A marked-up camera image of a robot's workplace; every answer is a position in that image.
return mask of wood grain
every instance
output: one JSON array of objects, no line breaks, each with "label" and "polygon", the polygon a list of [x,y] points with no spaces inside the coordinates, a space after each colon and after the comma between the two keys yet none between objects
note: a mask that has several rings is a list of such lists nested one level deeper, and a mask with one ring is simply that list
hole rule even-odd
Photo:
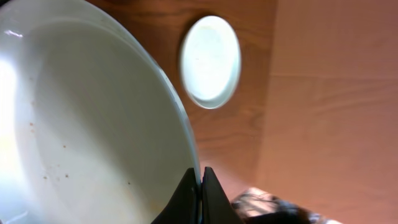
[{"label": "wood grain", "polygon": [[[266,105],[276,0],[89,0],[119,21],[170,78],[197,140],[201,168],[212,166],[229,198],[254,183]],[[242,72],[232,99],[216,110],[199,108],[180,83],[180,43],[195,21],[225,18],[241,45]]]}]

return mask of white saucer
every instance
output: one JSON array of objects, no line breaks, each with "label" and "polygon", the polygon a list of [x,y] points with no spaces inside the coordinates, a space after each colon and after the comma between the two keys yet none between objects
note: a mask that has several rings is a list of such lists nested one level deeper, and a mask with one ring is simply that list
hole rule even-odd
[{"label": "white saucer", "polygon": [[180,56],[182,83],[199,106],[214,109],[234,93],[241,71],[239,42],[222,18],[206,16],[189,30]]}]

